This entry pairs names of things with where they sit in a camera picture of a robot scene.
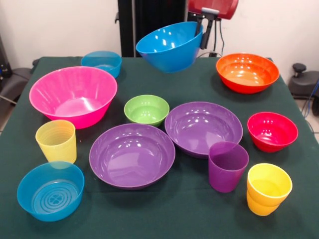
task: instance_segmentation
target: bowl rim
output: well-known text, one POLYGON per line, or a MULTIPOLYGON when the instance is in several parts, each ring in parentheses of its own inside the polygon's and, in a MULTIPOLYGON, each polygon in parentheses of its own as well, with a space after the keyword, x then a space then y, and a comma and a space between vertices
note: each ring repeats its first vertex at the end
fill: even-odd
POLYGON ((297 140, 298 135, 299 135, 299 130, 298 130, 297 125, 296 125, 291 119, 289 119, 288 117, 286 117, 286 116, 284 116, 284 115, 282 115, 282 114, 275 113, 275 112, 269 112, 269 111, 258 112, 258 113, 253 114, 252 116, 250 116, 249 119, 247 120, 247 128, 248 128, 249 134, 250 134, 254 139, 256 139, 257 141, 263 142, 263 143, 266 144, 266 145, 277 146, 277 147, 287 147, 287 146, 291 145, 292 143, 294 143, 294 142, 297 140), (274 144, 274 143, 266 142, 266 141, 263 141, 263 140, 259 139, 255 134, 252 133, 251 127, 250 127, 250 121, 252 120, 252 117, 254 117, 254 116, 256 116, 256 115, 265 114, 265 113, 266 113, 266 114, 271 114, 271 115, 278 115, 278 116, 282 117, 283 119, 289 121, 289 122, 294 126, 294 128, 296 129, 296 131, 297 131, 296 137, 295 137, 293 140, 291 140, 290 142, 285 143, 285 144, 274 144))
POLYGON ((115 97, 116 93, 118 91, 118 83, 117 81, 115 80, 115 78, 108 72, 102 70, 102 69, 99 69, 99 68, 96 68, 96 67, 90 67, 90 66, 70 66, 70 67, 64 67, 64 68, 60 68, 60 69, 57 69, 57 70, 54 70, 54 71, 51 71, 47 74, 45 74, 44 76, 40 77, 31 87, 30 91, 29 91, 29 101, 31 103, 31 105, 37 110, 39 111, 40 113, 46 115, 46 116, 52 116, 52 117, 59 117, 59 118, 64 118, 64 119, 70 119, 70 118, 74 118, 74 117, 79 117, 79 116, 85 116, 85 115, 88 115, 90 113, 93 113, 93 112, 96 112, 102 108, 104 108, 107 104, 111 103, 111 101, 113 100, 113 98, 115 97), (112 78, 112 81, 115 83, 115 90, 114 90, 114 94, 110 97, 110 99, 104 103, 102 106, 94 109, 93 111, 90 111, 90 112, 87 112, 85 114, 77 114, 77 115, 73 115, 73 116, 61 116, 61 115, 56 115, 56 114, 50 114, 50 113, 46 113, 44 112, 43 110, 40 110, 38 107, 36 107, 34 105, 34 102, 33 100, 31 99, 31 95, 32 95, 32 92, 34 91, 35 87, 37 84, 39 84, 40 81, 43 81, 43 79, 51 74, 55 74, 56 72, 58 71, 61 71, 61 70, 69 70, 69 69, 80 69, 80 68, 90 68, 90 70, 93 70, 93 71, 101 71, 103 72, 104 74, 108 74, 111 78, 112 78))
POLYGON ((118 53, 116 53, 116 52, 114 52, 114 51, 92 51, 92 52, 90 52, 90 53, 87 53, 87 54, 85 54, 82 58, 81 58, 81 66, 85 66, 85 65, 83 65, 83 59, 85 58, 85 57, 90 57, 90 55, 91 54, 94 54, 94 53, 113 53, 114 55, 116 55, 119 59, 120 59, 120 62, 119 62, 119 64, 117 64, 116 66, 114 66, 114 67, 112 67, 112 69, 111 70, 114 70, 115 68, 118 68, 121 64, 122 64, 122 57, 118 54, 118 53))
POLYGON ((156 181, 160 180, 162 177, 164 177, 168 171, 171 169, 171 167, 173 166, 174 162, 175 162, 175 157, 176 157, 176 150, 175 150, 175 146, 174 146, 174 143, 172 142, 171 138, 166 134, 164 133, 162 130, 160 130, 159 128, 157 127, 154 127, 152 125, 149 125, 149 124, 142 124, 142 123, 125 123, 125 124, 121 124, 121 125, 118 125, 118 126, 115 126, 115 127, 112 127, 110 129, 108 129, 107 131, 103 132, 99 137, 97 137, 97 139, 93 142, 91 148, 90 148, 90 153, 89 153, 89 163, 90 163, 90 167, 91 167, 91 170, 93 171, 94 175, 96 177, 98 177, 101 181, 107 183, 108 185, 111 185, 115 188, 121 188, 121 189, 127 189, 127 190, 134 190, 134 189, 140 189, 140 188, 144 188, 144 187, 147 187, 153 183, 155 183, 156 181), (172 157, 172 161, 171 163, 167 166, 167 169, 164 171, 163 174, 161 174, 160 176, 156 177, 155 179, 153 179, 152 181, 148 182, 148 183, 145 183, 145 184, 142 184, 142 185, 133 185, 133 186, 121 186, 121 185, 116 185, 112 182, 108 182, 107 180, 103 179, 102 177, 100 177, 99 175, 97 175, 95 173, 95 170, 93 169, 92 167, 92 149, 93 149, 93 146, 96 144, 96 142, 105 134, 107 134, 109 131, 111 130, 114 130, 114 129, 117 129, 117 128, 120 128, 120 127, 130 127, 130 126, 138 126, 138 127, 150 127, 152 129, 154 129, 155 131, 159 132, 160 134, 162 134, 164 137, 167 137, 168 140, 168 143, 170 144, 172 150, 173 150, 173 157, 172 157))
POLYGON ((275 164, 272 164, 272 163, 257 163, 255 165, 253 165, 249 170, 248 170, 248 174, 247 174, 247 182, 250 184, 250 186, 259 194, 261 194, 262 196, 266 197, 266 198, 272 198, 272 199, 280 199, 280 198, 286 198, 292 191, 293 189, 293 181, 291 180, 291 177, 289 176, 289 174, 284 170, 282 169, 281 167, 278 167, 277 165, 275 164), (288 178, 289 178, 289 181, 290 181, 290 189, 288 190, 288 192, 282 196, 269 196, 267 194, 264 194, 262 193, 260 190, 257 190, 255 188, 255 186, 252 184, 251 180, 250 180, 250 173, 251 173, 251 170, 254 168, 254 167, 259 167, 259 166, 262 166, 262 165, 271 165, 272 167, 275 167, 275 168, 278 168, 280 171, 282 171, 288 178))
POLYGON ((142 123, 142 124, 157 124, 157 123, 162 122, 167 117, 167 115, 169 113, 169 104, 168 104, 168 102, 165 99, 163 99, 162 97, 156 96, 156 95, 139 95, 139 96, 134 96, 133 98, 130 98, 124 105, 124 114, 125 114, 126 118, 128 118, 130 121, 132 121, 134 123, 140 123, 140 122, 137 122, 136 120, 132 120, 132 118, 129 117, 129 115, 127 114, 126 109, 128 107, 128 104, 130 102, 132 102, 133 99, 142 98, 142 97, 145 97, 145 96, 152 97, 152 98, 157 98, 157 99, 163 101, 163 103, 167 107, 167 112, 165 113, 164 117, 160 118, 160 120, 157 120, 155 122, 142 123))
MULTIPOLYGON (((234 115, 235 118, 238 120, 238 122, 239 122, 239 124, 240 124, 241 133, 240 133, 240 137, 239 137, 238 142, 233 142, 233 143, 239 144, 239 142, 242 140, 243 134, 244 134, 243 125, 242 125, 241 121, 239 120, 239 118, 238 118, 232 111, 230 111, 228 108, 226 108, 226 107, 224 107, 224 106, 221 106, 221 105, 219 105, 219 104, 212 103, 212 102, 205 102, 205 101, 186 102, 186 103, 184 103, 184 104, 181 104, 181 105, 176 106, 174 109, 172 109, 172 110, 169 112, 169 114, 168 114, 167 116, 169 116, 170 114, 172 114, 172 112, 174 112, 174 111, 175 111, 177 108, 179 108, 179 107, 182 107, 182 106, 188 105, 188 104, 196 104, 196 103, 205 103, 205 104, 210 104, 210 105, 218 106, 218 107, 221 107, 221 108, 225 109, 226 111, 230 112, 232 115, 234 115)), ((191 154, 195 154, 195 155, 197 155, 197 156, 201 156, 201 157, 208 157, 208 156, 209 156, 209 150, 208 150, 208 152, 207 152, 206 154, 203 154, 203 153, 194 152, 194 151, 189 150, 189 149, 187 149, 187 148, 185 148, 185 147, 182 147, 180 144, 178 144, 178 143, 171 137, 170 132, 167 131, 167 129, 168 129, 167 119, 168 119, 168 117, 166 117, 165 123, 164 123, 165 131, 166 131, 167 135, 171 138, 171 140, 172 140, 179 148, 181 148, 181 149, 183 149, 183 150, 185 150, 186 152, 189 152, 189 153, 191 153, 191 154)))
POLYGON ((31 174, 32 172, 34 172, 35 170, 38 170, 39 168, 47 165, 47 164, 56 164, 56 163, 65 163, 65 164, 69 164, 69 167, 74 167, 78 172, 80 172, 80 175, 81 175, 81 179, 82 179, 82 186, 80 188, 80 191, 76 197, 76 199, 71 202, 66 208, 68 208, 69 206, 71 206, 72 204, 75 204, 77 199, 80 197, 80 195, 83 194, 83 190, 84 190, 84 185, 85 185, 85 178, 84 178, 84 174, 82 172, 82 170, 76 166, 75 164, 73 163, 69 163, 69 162, 65 162, 65 161, 54 161, 54 162, 46 162, 46 163, 43 163, 43 164, 40 164, 38 166, 36 166, 35 168, 31 169, 27 174, 25 174, 25 176, 21 179, 21 181, 19 182, 19 185, 18 185, 18 189, 16 191, 16 197, 17 197, 17 200, 18 200, 18 203, 19 205, 28 213, 30 214, 33 214, 33 215, 52 215, 52 214, 55 214, 55 213, 59 213, 61 212, 62 210, 59 210, 59 211, 56 211, 56 212, 50 212, 50 213, 38 213, 38 212, 35 212, 35 211, 30 211, 30 210, 27 210, 25 207, 22 206, 20 200, 19 200, 19 196, 18 196, 18 192, 19 192, 19 188, 21 187, 21 183, 23 182, 23 180, 29 175, 31 174))
POLYGON ((179 46, 177 46, 177 47, 175 47, 175 48, 166 49, 166 50, 157 51, 157 52, 153 52, 153 51, 152 51, 152 52, 148 52, 148 51, 140 51, 140 50, 138 50, 138 46, 139 46, 139 44, 140 44, 140 42, 141 42, 142 40, 144 40, 146 37, 148 37, 149 35, 153 34, 153 33, 156 32, 156 31, 159 31, 159 30, 161 30, 161 29, 164 29, 164 28, 170 27, 170 26, 174 26, 174 25, 179 25, 179 24, 189 24, 189 25, 191 25, 191 24, 194 24, 194 23, 197 25, 197 22, 196 22, 196 21, 182 21, 182 22, 178 22, 178 23, 174 23, 174 24, 171 24, 171 25, 167 25, 167 26, 161 27, 161 28, 159 28, 159 29, 157 29, 157 30, 155 30, 155 31, 150 32, 149 34, 147 34, 147 35, 144 36, 143 38, 141 38, 141 39, 138 41, 138 43, 136 44, 135 49, 136 49, 140 54, 148 54, 148 55, 150 55, 150 54, 157 54, 157 53, 163 53, 163 52, 170 51, 170 50, 172 50, 172 49, 178 49, 179 47, 182 47, 183 45, 185 45, 185 44, 187 44, 187 43, 189 43, 189 42, 195 40, 195 39, 198 38, 199 36, 202 36, 202 34, 203 34, 203 29, 204 29, 203 25, 201 25, 201 27, 200 27, 201 32, 200 32, 197 36, 193 37, 191 40, 188 40, 187 42, 184 42, 183 44, 181 44, 181 45, 179 45, 179 46))
POLYGON ((235 84, 238 84, 238 85, 241 85, 241 86, 251 87, 251 88, 255 88, 255 87, 268 87, 268 86, 272 85, 273 83, 275 83, 275 82, 279 79, 279 77, 280 77, 280 71, 279 71, 277 65, 276 65, 272 60, 270 60, 270 59, 268 59, 268 58, 266 58, 266 57, 263 57, 263 56, 261 56, 261 55, 257 55, 257 54, 253 54, 253 53, 247 53, 247 52, 235 52, 235 53, 230 53, 230 54, 227 54, 227 55, 224 55, 224 56, 220 57, 220 58, 217 60, 217 62, 216 62, 216 70, 217 70, 218 74, 219 74, 220 76, 222 76, 223 78, 225 78, 227 81, 232 82, 232 83, 235 83, 235 84), (232 81, 232 80, 229 80, 229 79, 227 79, 227 78, 220 72, 220 69, 219 69, 218 65, 220 64, 220 61, 221 61, 223 58, 229 57, 229 56, 232 56, 232 55, 250 55, 250 56, 255 56, 255 57, 263 58, 263 59, 265 59, 266 61, 270 62, 270 63, 277 69, 278 74, 276 75, 276 77, 275 77, 274 80, 272 80, 271 82, 269 82, 269 83, 267 83, 267 84, 263 84, 263 85, 260 85, 260 86, 250 86, 250 85, 240 84, 240 83, 234 82, 234 81, 232 81))

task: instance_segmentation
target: green bowl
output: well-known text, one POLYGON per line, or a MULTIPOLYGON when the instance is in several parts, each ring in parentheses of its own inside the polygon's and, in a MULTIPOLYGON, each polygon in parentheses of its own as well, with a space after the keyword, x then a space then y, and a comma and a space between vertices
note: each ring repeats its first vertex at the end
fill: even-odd
POLYGON ((168 103, 158 96, 141 95, 131 98, 124 106, 124 114, 133 123, 159 126, 169 113, 168 103))

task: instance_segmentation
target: pink bowl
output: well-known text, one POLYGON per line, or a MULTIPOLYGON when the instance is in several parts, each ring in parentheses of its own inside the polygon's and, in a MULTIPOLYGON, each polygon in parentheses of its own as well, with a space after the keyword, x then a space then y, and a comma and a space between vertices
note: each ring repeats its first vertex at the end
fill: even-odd
POLYGON ((51 120, 68 120, 76 129, 96 124, 117 92, 112 75, 98 68, 74 66, 52 71, 32 86, 32 106, 51 120))
POLYGON ((288 147, 298 138, 298 128, 289 118, 273 112, 259 112, 247 122, 254 144, 267 153, 288 147))

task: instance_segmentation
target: green tablecloth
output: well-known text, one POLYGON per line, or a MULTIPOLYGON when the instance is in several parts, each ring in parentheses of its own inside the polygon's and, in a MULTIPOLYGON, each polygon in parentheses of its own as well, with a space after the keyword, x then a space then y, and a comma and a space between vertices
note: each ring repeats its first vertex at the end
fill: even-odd
POLYGON ((85 175, 79 208, 55 223, 34 219, 18 204, 16 190, 32 168, 45 163, 34 135, 48 119, 32 108, 32 84, 58 68, 79 65, 79 57, 41 58, 13 115, 0 136, 0 238, 111 238, 111 239, 208 239, 208 238, 319 238, 319 147, 282 78, 264 92, 237 94, 225 87, 215 69, 216 59, 197 59, 188 69, 164 74, 144 59, 124 58, 117 78, 118 92, 106 115, 96 125, 77 130, 78 165, 85 175), (208 183, 207 160, 195 159, 176 149, 168 174, 141 191, 122 191, 100 181, 89 166, 89 150, 107 129, 126 123, 125 102, 133 96, 154 94, 165 98, 171 109, 190 101, 209 101, 227 107, 244 127, 241 145, 250 163, 237 189, 228 194, 208 183), (247 119, 259 111, 273 111, 292 119, 299 138, 290 147, 263 153, 247 131, 247 119), (286 170, 294 188, 268 217, 254 215, 246 203, 248 169, 261 162, 286 170))

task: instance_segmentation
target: translucent blue bowl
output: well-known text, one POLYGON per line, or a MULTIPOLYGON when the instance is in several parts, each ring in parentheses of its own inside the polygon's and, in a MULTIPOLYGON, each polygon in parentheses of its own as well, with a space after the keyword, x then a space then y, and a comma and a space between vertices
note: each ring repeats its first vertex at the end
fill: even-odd
POLYGON ((79 206, 84 175, 75 165, 51 162, 32 169, 21 180, 17 199, 35 218, 54 222, 69 216, 79 206))
POLYGON ((122 58, 112 51, 94 51, 81 59, 81 66, 91 66, 109 72, 114 78, 121 71, 122 58))
POLYGON ((136 50, 150 64, 166 73, 186 69, 196 60, 203 26, 195 36, 197 22, 180 22, 165 26, 143 37, 136 50))

